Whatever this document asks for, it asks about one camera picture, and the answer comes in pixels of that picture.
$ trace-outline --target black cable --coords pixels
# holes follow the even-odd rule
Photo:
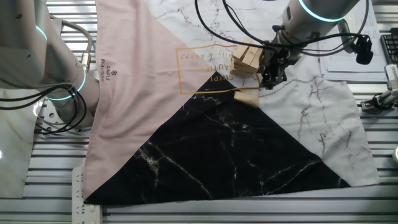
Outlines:
[[[339,49],[339,48],[340,48],[341,46],[343,46],[346,42],[349,42],[349,41],[351,41],[351,40],[353,40],[353,39],[355,39],[355,37],[352,37],[352,38],[350,38],[350,39],[348,39],[348,40],[345,40],[342,44],[340,44],[339,46],[335,47],[334,49],[330,49],[330,50],[316,50],[316,49],[302,49],[302,50],[316,51],[316,52],[330,52],[330,51],[334,51],[334,50]]]
[[[64,132],[67,132],[67,131],[72,130],[73,128],[77,127],[77,126],[84,120],[84,118],[85,118],[86,115],[87,115],[87,104],[86,104],[85,99],[82,97],[82,95],[81,95],[78,91],[76,91],[76,94],[77,94],[77,96],[81,99],[81,101],[82,101],[82,103],[83,103],[83,107],[84,107],[83,116],[80,118],[80,120],[79,120],[76,124],[74,124],[74,125],[73,125],[72,127],[70,127],[70,128],[65,129],[67,126],[69,126],[69,125],[72,124],[72,122],[75,120],[75,118],[76,118],[77,115],[78,115],[78,110],[77,110],[78,104],[77,104],[76,101],[74,101],[74,102],[75,102],[75,112],[74,112],[74,114],[73,114],[72,119],[71,119],[65,126],[63,126],[62,128],[60,128],[60,129],[58,129],[58,130],[56,130],[56,131],[49,131],[49,130],[47,130],[47,129],[41,127],[41,128],[43,128],[43,131],[45,131],[45,132],[38,132],[38,131],[36,131],[35,133],[37,133],[37,134],[56,134],[56,133],[64,133]]]
[[[225,6],[225,8],[226,8],[227,13],[230,15],[231,19],[234,21],[234,23],[235,23],[246,35],[252,37],[252,35],[251,35],[250,33],[248,33],[247,31],[245,31],[245,29],[242,29],[242,27],[240,26],[240,24],[238,23],[238,21],[236,21],[236,19],[233,18],[231,12],[229,11],[229,7],[228,7],[228,5],[227,5],[226,2],[225,2],[225,4],[224,4],[224,6]],[[367,37],[367,35],[362,35],[362,34],[341,33],[341,34],[332,34],[332,35],[328,35],[328,36],[325,36],[325,37],[318,37],[318,38],[314,38],[314,39],[312,39],[312,40],[308,40],[308,41],[301,42],[301,43],[297,43],[297,44],[276,44],[276,43],[270,43],[270,42],[268,42],[268,41],[260,40],[260,39],[258,39],[258,38],[256,38],[256,37],[253,36],[253,37],[254,37],[254,40],[257,40],[257,41],[260,42],[261,44],[264,44],[264,46],[260,47],[259,45],[252,45],[252,44],[247,44],[247,43],[243,43],[243,42],[238,42],[238,41],[231,40],[231,39],[227,39],[227,38],[225,38],[225,37],[220,36],[219,34],[217,34],[217,33],[215,33],[214,31],[212,31],[212,30],[205,24],[205,22],[203,21],[203,19],[202,19],[202,17],[201,17],[201,14],[200,14],[200,11],[199,11],[199,7],[198,7],[198,0],[195,0],[195,9],[196,9],[196,11],[197,11],[198,18],[199,18],[200,22],[202,23],[202,25],[204,26],[204,28],[205,28],[208,32],[210,32],[211,34],[213,34],[214,36],[216,36],[216,37],[218,37],[218,38],[220,38],[220,39],[222,39],[222,40],[225,40],[225,41],[234,43],[234,44],[247,45],[247,46],[258,47],[258,48],[262,48],[262,49],[270,49],[270,47],[285,47],[285,48],[291,48],[291,47],[304,47],[304,46],[306,46],[306,45],[308,45],[308,44],[312,44],[312,43],[315,43],[315,42],[319,42],[319,41],[321,41],[321,40],[327,40],[327,39],[331,39],[331,38],[335,38],[335,37],[342,37],[342,36],[351,36],[351,37],[362,37],[362,36],[365,36],[365,37]]]
[[[58,88],[60,88],[60,86],[55,86],[55,87],[49,88],[47,90],[41,91],[40,93],[36,93],[34,95],[30,95],[30,96],[26,96],[26,97],[22,97],[22,98],[13,98],[13,99],[0,98],[0,102],[17,102],[17,101],[22,101],[22,100],[28,100],[28,99],[34,98],[36,96],[48,95],[49,93],[53,92],[54,90],[56,90]]]
[[[51,93],[51,92],[53,92],[53,91],[55,91],[55,90],[57,90],[57,89],[59,89],[59,88],[66,88],[66,89],[68,89],[67,87],[60,85],[60,86],[55,86],[55,87],[53,87],[53,88],[50,88],[50,89],[48,89],[48,90],[45,90],[45,91],[43,91],[43,92],[34,94],[34,95],[32,95],[32,96],[27,96],[27,97],[22,97],[22,98],[14,98],[14,99],[0,99],[0,101],[13,102],[13,101],[27,100],[27,99],[30,99],[30,98],[33,98],[33,97],[38,96],[38,98],[36,98],[34,101],[31,101],[31,102],[26,103],[26,104],[24,104],[24,105],[12,106],[12,107],[0,106],[0,110],[19,110],[19,109],[26,108],[26,107],[28,107],[28,106],[30,106],[30,105],[35,104],[36,102],[38,102],[39,100],[41,100],[43,97],[45,97],[45,96],[48,95],[49,93]]]
[[[394,104],[391,104],[389,106],[381,106],[379,104],[379,101],[377,100],[377,96],[380,96],[380,95],[382,95],[382,93],[378,93],[378,94],[374,95],[374,97],[372,98],[373,106],[375,108],[379,109],[379,110],[389,110],[389,109],[391,109],[394,106]]]
[[[358,34],[362,33],[363,29],[365,28],[366,22],[367,22],[367,20],[368,20],[368,15],[369,15],[369,4],[370,4],[369,0],[366,0],[365,15],[364,15],[364,18],[363,18],[363,21],[362,21],[362,25],[361,25],[361,27],[360,27],[359,30],[358,30]],[[339,49],[339,50],[337,50],[337,51],[335,51],[335,52],[327,53],[327,54],[312,54],[312,53],[304,52],[303,50],[301,50],[300,52],[303,53],[304,55],[308,55],[308,56],[312,56],[312,57],[326,57],[326,56],[331,56],[331,55],[334,55],[334,54],[338,54],[338,53],[342,52],[342,51],[345,50],[345,49],[346,49],[346,47],[344,47],[344,48],[342,48],[342,49]]]
[[[209,33],[213,34],[215,37],[218,37],[218,38],[220,38],[221,40],[225,40],[225,41],[230,42],[230,43],[233,43],[233,44],[245,45],[245,46],[249,46],[249,47],[258,47],[258,48],[261,48],[261,49],[268,49],[268,50],[273,50],[273,51],[276,52],[275,49],[272,49],[272,48],[270,48],[270,47],[265,47],[265,46],[261,46],[261,45],[257,45],[257,44],[248,44],[248,43],[244,43],[244,42],[240,42],[240,41],[236,41],[236,40],[231,40],[231,39],[228,39],[228,38],[226,38],[226,37],[223,37],[223,36],[217,34],[216,32],[212,31],[212,30],[206,25],[205,21],[203,21],[201,15],[200,15],[199,7],[198,7],[198,0],[195,0],[195,9],[196,9],[196,11],[197,11],[198,18],[199,18],[200,22],[202,23],[202,25],[204,26],[204,28],[205,28]]]
[[[257,41],[257,42],[259,42],[259,43],[261,43],[261,44],[264,44],[264,41],[263,41],[263,40],[261,40],[261,39],[255,37],[254,35],[252,35],[251,33],[249,33],[249,31],[246,30],[246,29],[243,27],[243,25],[242,25],[242,26],[239,25],[239,23],[236,21],[236,19],[235,19],[235,18],[233,17],[233,15],[232,15],[231,11],[229,10],[230,8],[232,9],[232,7],[229,6],[229,5],[226,3],[226,0],[223,0],[223,4],[224,4],[225,11],[228,13],[229,17],[232,19],[232,21],[235,23],[235,25],[236,25],[243,33],[245,33],[247,36],[249,36],[249,37],[252,38],[253,40],[255,40],[255,41]]]
[[[241,26],[241,28],[242,28],[242,30],[245,30],[245,31],[247,32],[247,29],[244,27],[243,23],[242,23],[241,20],[239,19],[239,16],[238,16],[237,13],[235,12],[235,10],[234,10],[229,4],[226,4],[226,7],[228,7],[230,10],[232,10],[233,14],[234,14],[235,17],[237,18],[237,20],[238,20],[238,22],[239,22],[239,24],[240,24],[240,26]],[[334,50],[339,49],[339,48],[340,48],[342,45],[344,45],[346,42],[348,42],[348,41],[350,41],[350,40],[353,40],[353,39],[355,39],[355,37],[352,37],[352,38],[350,38],[350,39],[344,41],[342,44],[340,44],[339,46],[337,46],[337,47],[335,47],[334,49],[331,49],[331,50],[299,49],[299,48],[295,48],[295,47],[294,47],[294,49],[297,49],[297,50],[304,50],[304,51],[316,51],[316,52],[331,52],[331,51],[334,51]]]

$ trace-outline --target white marble fabric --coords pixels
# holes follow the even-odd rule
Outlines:
[[[234,40],[246,37],[228,17],[221,0],[198,2],[204,21],[216,33]],[[228,4],[235,9],[250,33],[260,39],[272,40],[275,36],[272,25],[282,23],[281,15],[288,2],[289,0],[250,0],[228,1]],[[146,4],[155,18],[189,47],[231,45],[209,35],[203,28],[194,1],[146,0]],[[209,55],[219,48],[231,51],[230,48],[212,48],[193,51],[204,55],[204,60],[210,67],[230,63],[229,58],[218,57],[214,60]],[[261,109],[309,151],[322,158],[328,167],[351,186],[377,184],[379,177],[354,97],[345,82],[324,80],[317,60],[304,57],[298,64],[287,69],[286,83],[274,90],[261,90]],[[224,75],[228,70],[219,72]],[[245,84],[252,87],[257,80],[235,79],[230,82],[236,87]]]
[[[35,90],[3,90],[0,98],[20,98],[37,93]],[[26,103],[5,103],[0,106],[19,106]],[[39,103],[14,111],[0,110],[0,198],[22,197]]]

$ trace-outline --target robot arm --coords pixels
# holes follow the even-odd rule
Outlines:
[[[387,65],[384,68],[387,76],[387,91],[377,94],[373,99],[361,102],[362,110],[379,114],[384,110],[394,110],[394,104],[398,102],[398,67]]]
[[[55,31],[43,0],[0,1],[0,88],[28,88],[72,83],[85,99],[88,114],[81,126],[91,126],[100,97],[99,83],[89,76]],[[48,95],[59,117],[68,122],[75,110],[70,94]]]
[[[291,45],[324,37],[338,24],[340,32],[349,32],[344,17],[358,2],[359,0],[291,0],[282,15],[283,24],[273,27],[276,37],[271,43]],[[365,46],[371,46],[370,40],[361,41]],[[262,86],[272,89],[286,81],[285,68],[297,63],[305,47],[306,45],[295,48],[273,47],[274,50],[263,50],[259,71],[263,77]],[[364,54],[365,60],[357,58],[359,63],[369,63],[373,56],[370,47],[366,51],[362,50],[362,57]]]

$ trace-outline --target pink cloth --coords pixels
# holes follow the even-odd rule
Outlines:
[[[176,58],[176,49],[187,46],[156,21],[144,1],[96,1],[96,7],[101,97],[85,162],[84,198],[122,168],[191,97],[180,94]],[[207,66],[203,61],[180,66],[192,74],[182,79],[192,92],[208,77],[192,69]]]

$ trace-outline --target metal grating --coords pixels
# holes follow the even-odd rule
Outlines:
[[[379,29],[398,27],[398,3],[374,5]],[[94,1],[47,1],[50,13],[87,29],[96,40]],[[80,59],[86,39],[67,27],[62,38]],[[95,70],[93,50],[91,69]],[[350,82],[357,104],[386,90],[385,83]],[[214,202],[105,207],[104,223],[398,223],[398,165],[391,156],[398,146],[398,110],[361,113],[382,184],[343,190],[321,190],[270,197]],[[72,169],[82,166],[88,134],[72,138],[36,136],[22,199],[0,199],[0,224],[71,223]]]

